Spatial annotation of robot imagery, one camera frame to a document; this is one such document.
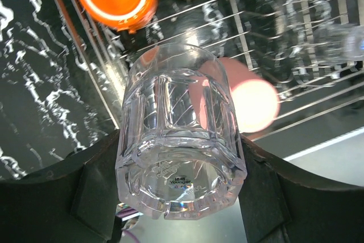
clear plastic bottle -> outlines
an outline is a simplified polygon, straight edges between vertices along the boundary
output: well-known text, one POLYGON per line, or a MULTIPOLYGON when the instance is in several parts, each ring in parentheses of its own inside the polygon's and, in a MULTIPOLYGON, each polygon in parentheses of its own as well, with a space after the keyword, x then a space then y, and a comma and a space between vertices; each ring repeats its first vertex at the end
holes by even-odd
POLYGON ((328 65, 364 60, 364 26, 328 24, 314 32, 317 61, 328 65))
POLYGON ((157 219, 199 219, 233 205, 246 177, 222 64, 165 44, 133 65, 115 165, 120 201, 157 219))

dish rack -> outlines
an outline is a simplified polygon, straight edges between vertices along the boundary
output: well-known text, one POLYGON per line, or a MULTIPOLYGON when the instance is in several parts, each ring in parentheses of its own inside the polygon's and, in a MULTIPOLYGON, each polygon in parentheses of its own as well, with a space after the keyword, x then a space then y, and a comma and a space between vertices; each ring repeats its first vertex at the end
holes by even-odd
MULTIPOLYGON (((158 1, 160 5, 167 2, 158 1)), ((157 10, 153 21, 140 30, 152 32, 156 38, 136 43, 137 37, 126 32, 117 33, 95 22, 78 0, 55 0, 82 65, 115 127, 119 127, 122 117, 126 77, 133 61, 157 44, 188 38, 188 43, 206 48, 218 57, 227 55, 239 59, 277 88, 281 112, 267 130, 250 135, 252 140, 364 99, 362 62, 318 63, 317 45, 313 41, 313 32, 319 26, 352 22, 352 10, 358 18, 356 23, 364 24, 363 2, 357 0, 357 7, 353 9, 353 3, 348 4, 348 0, 194 0, 177 8, 171 7, 173 11, 162 17, 157 10), (217 9, 220 3, 227 11, 225 14, 220 13, 199 26, 185 28, 168 37, 159 35, 163 22, 177 26, 177 18, 206 7, 217 9), (228 31, 215 34, 215 40, 201 41, 198 35, 191 35, 219 22, 225 22, 228 31), (226 49, 228 43, 233 45, 232 50, 226 49)))

clear glass bottle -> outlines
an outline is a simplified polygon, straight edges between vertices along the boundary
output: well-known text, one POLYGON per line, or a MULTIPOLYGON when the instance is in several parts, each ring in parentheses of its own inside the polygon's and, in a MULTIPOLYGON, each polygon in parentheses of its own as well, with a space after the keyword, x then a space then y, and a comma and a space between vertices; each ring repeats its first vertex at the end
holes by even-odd
POLYGON ((364 26, 327 24, 314 32, 317 61, 328 65, 364 60, 364 26))
POLYGON ((157 219, 233 205, 246 177, 234 105, 210 52, 165 44, 129 72, 115 165, 120 201, 157 219))

metal wire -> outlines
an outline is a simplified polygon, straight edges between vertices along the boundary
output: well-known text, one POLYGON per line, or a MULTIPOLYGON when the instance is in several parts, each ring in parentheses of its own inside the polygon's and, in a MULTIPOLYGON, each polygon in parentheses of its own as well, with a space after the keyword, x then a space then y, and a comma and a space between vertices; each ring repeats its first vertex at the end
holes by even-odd
MULTIPOLYGON (((146 27, 150 27, 155 23, 160 23, 162 21, 165 21, 167 19, 171 19, 174 18, 176 16, 182 15, 184 13, 187 13, 189 11, 195 10, 195 9, 199 9, 201 8, 203 5, 205 4, 211 4, 211 3, 216 3, 219 0, 208 0, 205 3, 201 3, 198 5, 194 5, 191 7, 188 7, 187 9, 178 11, 172 15, 168 15, 164 18, 159 18, 158 20, 149 23, 146 27)), ((271 82, 273 82, 274 84, 276 84, 276 86, 278 88, 283 87, 285 85, 288 86, 288 88, 281 88, 279 89, 279 96, 282 99, 282 103, 285 101, 292 101, 297 99, 298 97, 302 97, 302 96, 306 96, 310 93, 313 92, 317 92, 318 90, 322 89, 322 88, 330 88, 333 87, 334 85, 336 85, 339 82, 342 81, 346 81, 346 80, 350 80, 353 79, 354 77, 357 77, 359 75, 361 75, 363 72, 362 70, 350 73, 344 77, 339 77, 338 79, 334 78, 334 75, 337 75, 338 73, 342 73, 344 71, 353 69, 354 65, 347 65, 346 67, 343 67, 339 70, 335 70, 333 68, 333 66, 329 66, 329 65, 321 65, 317 62, 316 60, 316 55, 315 55, 315 47, 322 45, 322 43, 318 44, 318 43, 314 43, 313 41, 313 32, 315 28, 319 28, 320 26, 322 26, 323 24, 328 24, 330 21, 334 21, 334 20, 340 20, 341 23, 348 23, 348 8, 347 8, 347 4, 346 4, 346 0, 326 0, 327 2, 330 3, 334 3, 335 1, 338 4, 338 9, 339 9, 339 16, 334 17, 334 18, 329 18, 329 19, 325 19, 325 18, 311 18, 311 13, 310 11, 312 9, 316 9, 317 6, 319 5, 316 1, 318 0, 294 0, 291 1, 291 4, 296 4, 298 6, 300 6, 299 9, 296 10, 296 12, 298 14, 300 14, 300 16, 302 16, 303 21, 302 22, 295 22, 295 23, 287 23, 287 25, 285 26, 286 30, 293 30, 296 27, 300 27, 304 29, 304 33, 305 33, 305 41, 301 41, 298 45, 291 47, 286 53, 284 54, 275 54, 274 56, 269 55, 267 53, 265 53, 262 50, 257 50, 255 49, 251 49, 249 48, 249 43, 247 42, 247 36, 252 37, 252 38, 259 38, 259 39, 264 39, 267 42, 277 42, 280 41, 280 39, 285 35, 284 31, 280 31, 277 32, 276 35, 273 36, 267 36, 266 34, 263 33, 257 33, 254 32, 252 30, 245 30, 245 27, 242 23, 242 15, 246 16, 246 17, 252 17, 252 18, 267 18, 275 21, 276 18, 278 18, 281 14, 282 11, 280 10, 275 10, 272 13, 267 13, 267 14, 261 14, 261 13, 256 13, 256 12, 252 12, 252 11, 247 11, 247 10, 240 10, 239 9, 239 4, 237 3, 237 0, 228 0, 230 3, 230 7, 232 10, 232 13, 216 20, 215 22, 210 22, 210 23, 206 23, 203 25, 200 25, 196 28, 192 28, 192 29, 188 29, 184 32, 181 32, 179 34, 176 34, 172 37, 168 37, 165 39, 162 39, 154 44, 150 44, 147 45, 146 47, 140 48, 138 49, 138 51, 144 51, 147 50, 148 48, 154 47, 157 44, 161 44, 164 42, 167 42, 171 39, 177 38, 179 36, 185 35, 191 31, 196 31, 205 27, 210 26, 213 23, 219 22, 219 21, 225 21, 229 18, 234 20, 235 23, 235 28, 237 31, 237 34, 234 35, 230 35, 224 39, 221 39, 220 41, 217 42, 213 42, 207 45, 204 45, 204 48, 210 48, 213 46, 216 46, 218 44, 227 42, 229 40, 233 40, 233 39, 238 39, 241 46, 242 46, 242 51, 238 54, 235 54, 234 56, 231 57, 241 57, 243 56, 245 58, 245 62, 248 66, 248 68, 250 70, 254 70, 254 71, 259 71, 264 77, 266 77, 267 79, 269 79, 271 82), (268 70, 264 69, 263 67, 259 67, 256 65, 255 62, 252 61, 252 56, 253 55, 257 55, 259 57, 263 57, 266 60, 268 60, 269 62, 272 62, 272 64, 277 64, 277 62, 283 62, 287 59, 289 59, 289 54, 291 51, 297 49, 297 48, 301 48, 302 51, 305 53, 305 56, 307 56, 307 61, 306 63, 300 63, 297 64, 293 69, 292 69, 292 73, 289 76, 288 79, 286 80, 278 80, 271 72, 269 72, 268 70), (294 79, 296 77, 301 77, 299 75, 300 71, 311 71, 312 73, 306 73, 308 75, 312 75, 312 77, 310 79, 303 79, 302 81, 297 81, 297 83, 294 81, 294 79)), ((73 23, 71 22, 70 16, 67 14, 67 10, 64 8, 64 4, 62 3, 62 0, 55 0, 55 2, 57 3, 57 6, 59 7, 59 10, 61 12, 61 14, 63 15, 64 19, 67 21, 67 26, 69 28, 69 31, 73 34, 72 38, 75 42, 75 45, 78 49, 79 54, 81 55, 81 57, 85 60, 85 62, 89 65, 89 60, 87 57, 87 54, 85 52, 84 49, 82 49, 82 47, 80 46, 79 41, 77 41, 77 34, 75 33, 75 28, 73 27, 73 23)), ((119 35, 113 35, 110 36, 107 33, 107 27, 101 25, 101 24, 97 24, 95 22, 93 22, 93 19, 89 16, 89 14, 86 11, 81 11, 80 7, 78 7, 78 2, 76 0, 71 0, 72 5, 74 7, 74 9, 77 12, 77 16, 78 19, 81 21, 82 26, 87 34, 88 39, 90 40, 90 44, 92 46, 92 50, 95 53, 98 62, 100 63, 103 71, 105 72, 105 74, 107 75, 107 77, 109 78, 110 82, 112 82, 114 84, 114 90, 115 93, 120 92, 119 89, 122 89, 120 87, 115 87, 115 85, 117 85, 116 82, 125 82, 126 81, 126 77, 127 77, 127 70, 126 70, 126 62, 125 59, 128 58, 128 54, 120 52, 120 54, 117 56, 117 60, 115 60, 115 56, 110 56, 108 51, 107 51, 107 47, 113 47, 114 51, 117 51, 117 49, 113 46, 113 42, 117 42, 120 39, 119 35), (119 66, 118 67, 118 71, 110 71, 110 68, 115 68, 115 66, 119 66)), ((288 4, 284 3, 283 9, 286 8, 288 4)), ((358 5, 359 5, 359 18, 361 20, 361 24, 364 24, 364 0, 358 0, 358 5)), ((111 115, 115 125, 117 126, 119 124, 118 122, 118 118, 117 118, 117 114, 115 114, 111 107, 107 104, 107 99, 105 98, 105 94, 103 92, 100 91, 100 88, 97 84, 97 80, 95 78, 95 75, 91 72, 89 72, 90 77, 93 79, 93 83, 96 87, 96 89, 98 90, 98 93, 100 95, 100 97, 102 98, 106 109, 108 110, 109 114, 111 115)), ((308 108, 311 108, 312 106, 315 106, 317 104, 321 104, 325 101, 328 100, 332 100, 333 98, 336 98, 338 96, 341 96, 347 92, 353 91, 357 88, 360 88, 364 86, 364 82, 363 83, 359 83, 356 85, 353 85, 349 88, 345 88, 343 90, 340 90, 336 93, 332 93, 329 96, 326 96, 324 98, 321 98, 319 100, 316 101, 312 101, 306 105, 302 105, 290 112, 286 112, 281 114, 276 120, 280 120, 282 118, 294 115, 298 112, 304 111, 308 108)), ((259 139, 259 138, 263 138, 264 136, 267 135, 271 135, 277 132, 280 132, 282 130, 291 128, 292 126, 296 126, 302 122, 311 120, 312 118, 315 117, 319 117, 321 115, 324 115, 326 113, 329 113, 331 111, 337 110, 339 108, 342 108, 344 106, 353 104, 357 101, 363 100, 362 97, 356 97, 356 98, 349 98, 346 102, 342 103, 341 105, 337 105, 331 109, 325 110, 323 112, 318 112, 315 115, 312 115, 311 117, 308 118, 302 118, 288 126, 281 126, 278 128, 275 128, 275 130, 269 129, 267 132, 267 134, 261 134, 258 138, 252 138, 252 139, 259 139)), ((117 94, 117 98, 116 101, 119 102, 119 105, 121 106, 122 103, 122 96, 121 94, 117 94)))

metal wire rack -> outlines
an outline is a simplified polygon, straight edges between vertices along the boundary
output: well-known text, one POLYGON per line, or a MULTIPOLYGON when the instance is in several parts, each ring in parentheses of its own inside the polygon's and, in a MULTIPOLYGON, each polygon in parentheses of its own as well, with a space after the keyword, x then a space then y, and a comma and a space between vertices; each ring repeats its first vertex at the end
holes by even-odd
MULTIPOLYGON (((116 127, 119 126, 119 117, 122 113, 123 93, 129 62, 133 61, 132 53, 138 54, 157 44, 183 38, 188 33, 202 30, 217 22, 229 21, 233 25, 233 31, 230 31, 226 37, 200 46, 211 50, 216 46, 232 41, 238 44, 239 51, 235 51, 229 57, 239 58, 250 70, 260 73, 273 83, 279 91, 283 105, 287 104, 288 106, 292 101, 299 101, 300 97, 306 98, 304 102, 285 109, 282 108, 283 111, 276 122, 266 131, 252 135, 251 139, 263 138, 364 99, 364 95, 359 93, 342 99, 342 96, 364 87, 364 81, 359 81, 349 87, 333 89, 340 83, 362 75, 362 64, 348 62, 342 66, 322 65, 316 60, 315 46, 317 44, 314 43, 313 32, 316 28, 330 22, 349 23, 346 0, 258 0, 260 3, 253 9, 248 9, 245 0, 224 0, 229 5, 229 13, 223 17, 173 34, 170 37, 152 41, 135 49, 134 52, 128 51, 125 47, 122 42, 122 34, 115 33, 104 25, 95 22, 77 0, 54 1, 79 57, 87 66, 94 87, 116 127), (338 7, 338 13, 332 17, 331 13, 325 13, 322 10, 323 5, 330 7, 333 3, 338 7), (259 24, 256 26, 249 24, 251 19, 258 20, 259 23, 268 22, 270 27, 259 29, 257 26, 259 24), (295 40, 296 44, 287 45, 289 44, 287 41, 290 40, 295 40), (113 92, 104 91, 100 74, 106 75, 113 92), (318 94, 322 89, 329 90, 328 93, 322 93, 323 97, 321 95, 317 98, 317 96, 312 95, 318 94), (302 114, 305 110, 314 109, 315 106, 328 101, 335 101, 335 103, 330 104, 330 107, 324 110, 318 108, 313 112, 311 111, 309 115, 302 114), (280 122, 287 117, 289 117, 289 123, 280 122)), ((145 28, 173 20, 173 18, 193 10, 201 9, 204 5, 219 1, 222 0, 191 2, 185 9, 156 18, 145 28)), ((359 23, 364 24, 364 0, 358 0, 357 10, 359 23)))

